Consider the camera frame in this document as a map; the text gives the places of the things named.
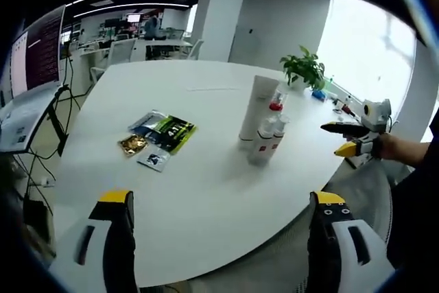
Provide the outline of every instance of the white bottle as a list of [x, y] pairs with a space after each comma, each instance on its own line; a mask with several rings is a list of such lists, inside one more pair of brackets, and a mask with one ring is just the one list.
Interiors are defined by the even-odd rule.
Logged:
[[270, 145], [270, 158], [273, 156], [277, 147], [282, 141], [285, 135], [285, 125], [289, 123], [289, 118], [287, 116], [280, 116], [277, 122], [274, 124], [274, 133], [272, 138], [272, 144]]
[[271, 158], [270, 146], [274, 135], [274, 118], [265, 118], [256, 133], [248, 154], [248, 162], [253, 165], [265, 165]]

